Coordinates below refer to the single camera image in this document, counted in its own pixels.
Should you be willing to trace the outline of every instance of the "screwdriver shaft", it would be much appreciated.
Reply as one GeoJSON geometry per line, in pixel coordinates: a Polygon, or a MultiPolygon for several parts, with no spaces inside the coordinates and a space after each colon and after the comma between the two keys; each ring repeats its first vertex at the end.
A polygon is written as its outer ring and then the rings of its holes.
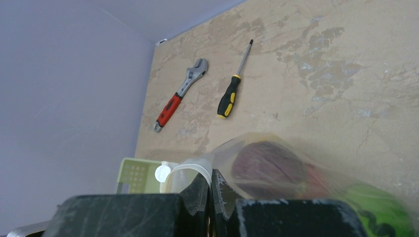
{"type": "Polygon", "coordinates": [[[245,55],[243,56],[242,62],[241,62],[241,64],[240,64],[240,66],[239,66],[239,69],[237,70],[237,74],[236,74],[236,75],[240,75],[240,72],[242,71],[242,67],[243,67],[243,65],[245,64],[246,58],[247,58],[247,57],[248,57],[248,55],[249,55],[250,48],[251,48],[251,45],[252,45],[252,44],[253,44],[253,40],[250,40],[250,43],[249,43],[249,45],[248,45],[248,48],[246,49],[245,55]]]}

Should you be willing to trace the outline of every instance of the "green object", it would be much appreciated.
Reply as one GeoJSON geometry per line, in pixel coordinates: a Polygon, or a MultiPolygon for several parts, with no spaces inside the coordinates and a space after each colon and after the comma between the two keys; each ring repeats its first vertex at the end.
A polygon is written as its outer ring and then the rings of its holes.
{"type": "Polygon", "coordinates": [[[161,164],[161,161],[155,160],[124,158],[119,170],[117,193],[122,193],[124,184],[129,185],[129,194],[160,193],[160,182],[154,172],[161,164]]]}
{"type": "Polygon", "coordinates": [[[368,236],[413,237],[415,230],[402,204],[391,194],[370,185],[353,185],[336,196],[358,214],[368,236]]]}

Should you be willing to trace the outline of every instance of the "green plastic basket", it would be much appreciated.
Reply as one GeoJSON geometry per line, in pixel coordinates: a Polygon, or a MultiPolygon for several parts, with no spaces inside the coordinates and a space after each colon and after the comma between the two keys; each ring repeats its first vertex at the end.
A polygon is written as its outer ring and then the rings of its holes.
{"type": "Polygon", "coordinates": [[[161,164],[155,160],[124,158],[118,175],[117,194],[123,193],[124,185],[128,185],[129,194],[160,193],[160,182],[154,172],[161,164]]]}

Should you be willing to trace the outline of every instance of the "purple wall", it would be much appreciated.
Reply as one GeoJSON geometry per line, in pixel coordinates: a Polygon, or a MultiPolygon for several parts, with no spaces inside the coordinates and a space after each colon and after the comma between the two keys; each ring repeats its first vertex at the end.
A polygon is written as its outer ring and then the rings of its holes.
{"type": "Polygon", "coordinates": [[[199,25],[245,0],[90,0],[156,43],[199,25]]]}
{"type": "Polygon", "coordinates": [[[0,235],[113,193],[153,44],[81,0],[0,2],[0,235]]]}

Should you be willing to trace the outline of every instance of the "white bottle cap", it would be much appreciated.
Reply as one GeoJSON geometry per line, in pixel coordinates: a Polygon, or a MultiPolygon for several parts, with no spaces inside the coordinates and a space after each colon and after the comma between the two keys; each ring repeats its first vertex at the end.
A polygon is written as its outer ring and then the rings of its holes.
{"type": "Polygon", "coordinates": [[[157,167],[156,172],[154,172],[154,176],[156,177],[157,181],[164,183],[170,172],[170,167],[163,164],[157,167]]]}

